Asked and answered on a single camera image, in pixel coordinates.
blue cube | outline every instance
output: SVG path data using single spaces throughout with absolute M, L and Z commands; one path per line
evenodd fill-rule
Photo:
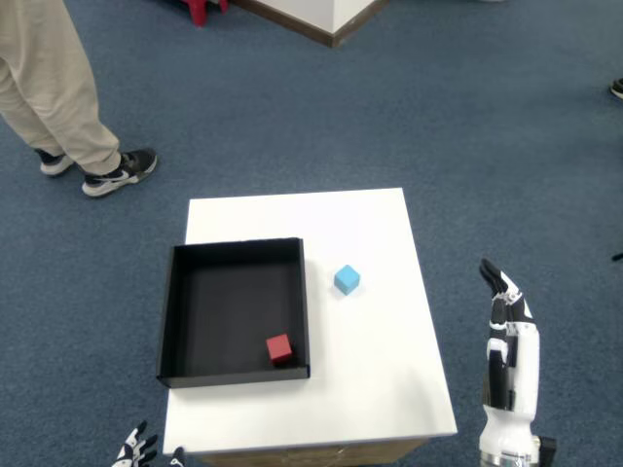
M 334 284 L 344 295 L 348 295 L 359 285 L 359 278 L 359 273 L 346 265 L 335 274 Z

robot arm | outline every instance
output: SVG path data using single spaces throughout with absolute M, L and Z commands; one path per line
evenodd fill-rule
M 539 334 L 530 308 L 517 285 L 490 261 L 482 261 L 480 273 L 493 296 L 480 465 L 550 465 L 555 441 L 531 433 L 538 398 Z
M 154 435 L 147 440 L 141 441 L 140 435 L 143 434 L 147 422 L 142 421 L 132 430 L 121 446 L 117 460 L 112 467 L 149 467 L 150 460 L 156 457 L 156 450 L 148 450 L 158 441 L 158 435 Z M 177 448 L 173 454 L 169 466 L 185 467 L 186 457 L 183 448 Z

black tray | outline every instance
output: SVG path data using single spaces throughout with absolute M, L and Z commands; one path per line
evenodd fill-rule
M 276 367 L 266 339 L 287 334 Z M 194 387 L 310 377 L 303 240 L 175 246 L 158 380 Z

sneaker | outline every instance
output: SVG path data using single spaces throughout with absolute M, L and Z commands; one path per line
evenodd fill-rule
M 53 156 L 46 153 L 43 149 L 35 149 L 41 158 L 41 171 L 49 177 L 56 177 L 73 165 L 73 161 L 64 154 Z
M 616 95 L 619 99 L 623 99 L 623 78 L 612 82 L 610 91 Z
M 138 183 L 149 175 L 158 162 L 153 149 L 145 148 L 121 153 L 119 167 L 106 175 L 85 174 L 82 191 L 88 197 L 99 198 L 130 183 Z

red chair leg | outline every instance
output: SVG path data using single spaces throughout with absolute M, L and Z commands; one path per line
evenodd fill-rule
M 187 2 L 188 8 L 191 11 L 191 17 L 193 17 L 193 23 L 195 26 L 203 26 L 207 20 L 205 0 L 187 0 Z

